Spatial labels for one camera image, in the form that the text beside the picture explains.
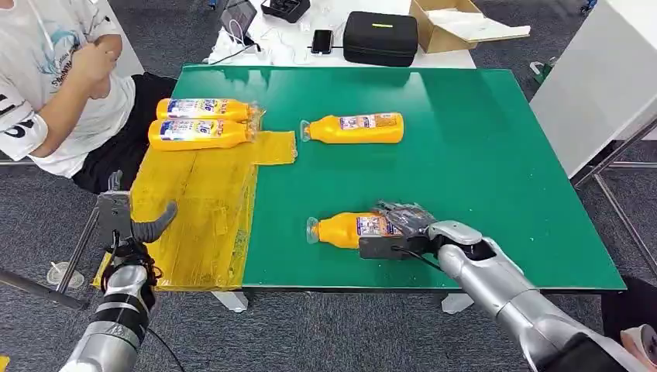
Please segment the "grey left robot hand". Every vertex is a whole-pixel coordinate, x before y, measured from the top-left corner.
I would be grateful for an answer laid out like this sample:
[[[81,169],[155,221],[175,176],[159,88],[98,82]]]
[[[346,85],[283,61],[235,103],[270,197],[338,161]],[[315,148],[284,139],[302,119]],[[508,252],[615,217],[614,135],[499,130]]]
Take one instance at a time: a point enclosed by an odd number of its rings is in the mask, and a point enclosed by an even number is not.
[[[170,201],[164,212],[155,220],[148,222],[135,222],[131,217],[131,203],[128,191],[122,191],[122,172],[117,170],[108,178],[108,190],[99,195],[100,206],[108,207],[103,212],[108,217],[108,229],[112,233],[116,230],[120,239],[133,238],[141,243],[157,241],[177,214],[177,203]]]

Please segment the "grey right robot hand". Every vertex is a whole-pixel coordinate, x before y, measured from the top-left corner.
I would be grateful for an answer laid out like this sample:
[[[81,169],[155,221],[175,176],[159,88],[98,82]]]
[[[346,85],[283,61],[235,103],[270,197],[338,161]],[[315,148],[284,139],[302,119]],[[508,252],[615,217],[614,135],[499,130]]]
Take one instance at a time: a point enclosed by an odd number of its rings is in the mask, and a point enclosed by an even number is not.
[[[453,220],[437,220],[420,205],[378,201],[373,211],[383,215],[406,236],[442,237],[457,244],[474,245],[483,239],[481,232]]]

